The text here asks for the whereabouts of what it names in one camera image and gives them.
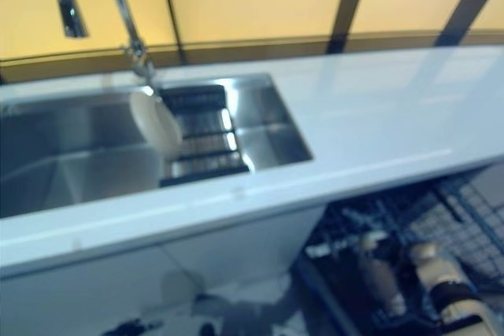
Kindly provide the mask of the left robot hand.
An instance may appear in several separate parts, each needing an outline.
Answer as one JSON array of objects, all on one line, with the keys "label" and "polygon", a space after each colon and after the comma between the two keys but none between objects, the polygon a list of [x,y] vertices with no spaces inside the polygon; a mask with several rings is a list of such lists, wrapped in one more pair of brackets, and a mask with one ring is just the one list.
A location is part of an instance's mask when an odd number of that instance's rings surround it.
[{"label": "left robot hand", "polygon": [[159,321],[144,322],[141,319],[132,319],[106,330],[103,336],[139,336],[146,332],[157,330],[162,325]]}]

